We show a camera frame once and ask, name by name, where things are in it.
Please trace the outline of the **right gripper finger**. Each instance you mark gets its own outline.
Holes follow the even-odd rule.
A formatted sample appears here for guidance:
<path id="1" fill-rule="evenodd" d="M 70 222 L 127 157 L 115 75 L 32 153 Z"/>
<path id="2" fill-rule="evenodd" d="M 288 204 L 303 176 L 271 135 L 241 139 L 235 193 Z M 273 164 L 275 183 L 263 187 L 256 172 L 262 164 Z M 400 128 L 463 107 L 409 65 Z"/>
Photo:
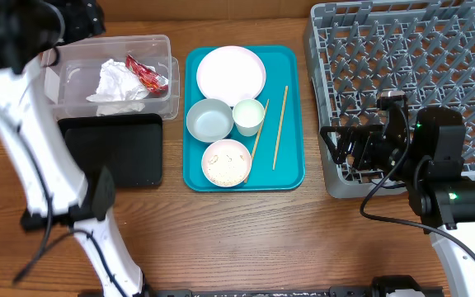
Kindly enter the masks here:
<path id="1" fill-rule="evenodd" d="M 337 144 L 354 142 L 363 132 L 362 128 L 344 126 L 323 126 L 320 129 L 320 135 L 327 144 L 333 144 L 334 139 Z"/>
<path id="2" fill-rule="evenodd" d="M 337 144 L 334 144 L 330 139 L 326 139 L 325 143 L 335 164 L 342 164 L 348 156 L 354 159 L 354 163 L 358 163 L 361 160 L 360 141 L 340 139 L 337 141 Z"/>

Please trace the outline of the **white paper cup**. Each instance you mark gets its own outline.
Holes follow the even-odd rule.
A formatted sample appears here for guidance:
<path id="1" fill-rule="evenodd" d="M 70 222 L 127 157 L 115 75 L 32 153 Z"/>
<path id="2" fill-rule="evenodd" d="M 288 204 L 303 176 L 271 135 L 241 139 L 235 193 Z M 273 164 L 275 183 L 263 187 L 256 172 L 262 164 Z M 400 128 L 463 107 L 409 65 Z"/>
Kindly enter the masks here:
<path id="1" fill-rule="evenodd" d="M 265 118 L 265 108 L 256 99 L 240 101 L 233 108 L 233 120 L 238 132 L 246 137 L 256 134 Z"/>

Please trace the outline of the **pink bowl with rice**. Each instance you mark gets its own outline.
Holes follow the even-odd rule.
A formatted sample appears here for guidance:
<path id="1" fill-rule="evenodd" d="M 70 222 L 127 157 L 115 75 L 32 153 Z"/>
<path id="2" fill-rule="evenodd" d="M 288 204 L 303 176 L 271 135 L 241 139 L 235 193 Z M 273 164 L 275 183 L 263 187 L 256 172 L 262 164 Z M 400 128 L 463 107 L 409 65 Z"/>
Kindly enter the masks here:
<path id="1" fill-rule="evenodd" d="M 205 150 L 201 168 L 212 184 L 219 187 L 233 187 L 243 183 L 249 176 L 252 156 L 237 140 L 221 139 Z"/>

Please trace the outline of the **grey-white bowl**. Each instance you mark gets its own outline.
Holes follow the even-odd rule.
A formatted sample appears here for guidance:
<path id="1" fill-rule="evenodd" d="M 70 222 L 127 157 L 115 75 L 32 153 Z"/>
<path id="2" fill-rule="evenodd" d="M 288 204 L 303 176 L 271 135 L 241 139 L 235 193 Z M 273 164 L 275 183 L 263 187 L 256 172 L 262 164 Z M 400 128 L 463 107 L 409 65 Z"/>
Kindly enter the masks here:
<path id="1" fill-rule="evenodd" d="M 213 143 L 226 138 L 234 126 L 233 111 L 218 99 L 203 99 L 187 112 L 186 127 L 200 142 Z"/>

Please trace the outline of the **red snack wrapper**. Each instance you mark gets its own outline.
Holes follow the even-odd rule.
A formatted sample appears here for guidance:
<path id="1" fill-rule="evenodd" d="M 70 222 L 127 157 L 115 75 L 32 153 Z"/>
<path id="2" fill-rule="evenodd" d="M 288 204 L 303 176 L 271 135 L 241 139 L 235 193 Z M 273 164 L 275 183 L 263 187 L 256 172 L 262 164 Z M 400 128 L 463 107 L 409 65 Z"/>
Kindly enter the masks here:
<path id="1" fill-rule="evenodd" d="M 128 54 L 125 59 L 126 68 L 129 69 L 150 93 L 162 94 L 168 91 L 169 81 L 167 78 L 152 70 L 149 66 L 139 63 L 133 56 Z"/>

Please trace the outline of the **white napkin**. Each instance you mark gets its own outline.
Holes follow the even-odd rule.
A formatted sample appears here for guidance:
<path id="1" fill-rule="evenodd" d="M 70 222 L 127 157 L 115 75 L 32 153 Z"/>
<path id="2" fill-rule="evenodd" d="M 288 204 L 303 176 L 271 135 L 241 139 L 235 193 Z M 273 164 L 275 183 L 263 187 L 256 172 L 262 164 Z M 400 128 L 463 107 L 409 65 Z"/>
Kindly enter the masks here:
<path id="1" fill-rule="evenodd" d="M 96 92 L 86 100 L 101 103 L 96 110 L 98 116 L 111 116 L 142 111 L 145 104 L 139 100 L 148 95 L 148 89 L 126 68 L 124 62 L 109 59 L 101 65 Z"/>

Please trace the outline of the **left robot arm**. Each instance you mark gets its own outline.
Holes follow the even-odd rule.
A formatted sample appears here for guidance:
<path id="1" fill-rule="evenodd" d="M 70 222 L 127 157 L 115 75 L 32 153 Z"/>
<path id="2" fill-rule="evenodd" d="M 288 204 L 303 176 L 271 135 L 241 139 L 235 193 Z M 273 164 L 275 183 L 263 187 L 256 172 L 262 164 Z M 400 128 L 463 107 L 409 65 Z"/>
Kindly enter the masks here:
<path id="1" fill-rule="evenodd" d="M 56 245 L 51 231 L 61 224 L 87 254 L 103 295 L 150 296 L 115 222 L 111 173 L 87 175 L 75 163 L 40 81 L 43 52 L 104 30 L 94 1 L 0 1 L 0 140 L 26 193 L 22 228 L 44 233 L 35 257 Z"/>

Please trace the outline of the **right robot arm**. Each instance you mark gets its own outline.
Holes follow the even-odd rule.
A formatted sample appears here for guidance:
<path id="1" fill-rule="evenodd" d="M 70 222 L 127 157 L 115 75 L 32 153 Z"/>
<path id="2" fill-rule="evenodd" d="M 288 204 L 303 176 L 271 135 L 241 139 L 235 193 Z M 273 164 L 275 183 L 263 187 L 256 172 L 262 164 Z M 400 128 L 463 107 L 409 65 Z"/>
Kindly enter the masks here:
<path id="1" fill-rule="evenodd" d="M 405 98 L 380 98 L 377 107 L 386 114 L 383 124 L 320 129 L 332 161 L 342 164 L 352 158 L 357 170 L 383 171 L 365 202 L 388 180 L 403 184 L 419 221 L 370 214 L 364 207 L 360 214 L 422 229 L 430 237 L 451 295 L 475 296 L 475 181 L 462 174 L 466 134 L 462 116 L 429 106 L 417 112 L 411 125 Z"/>

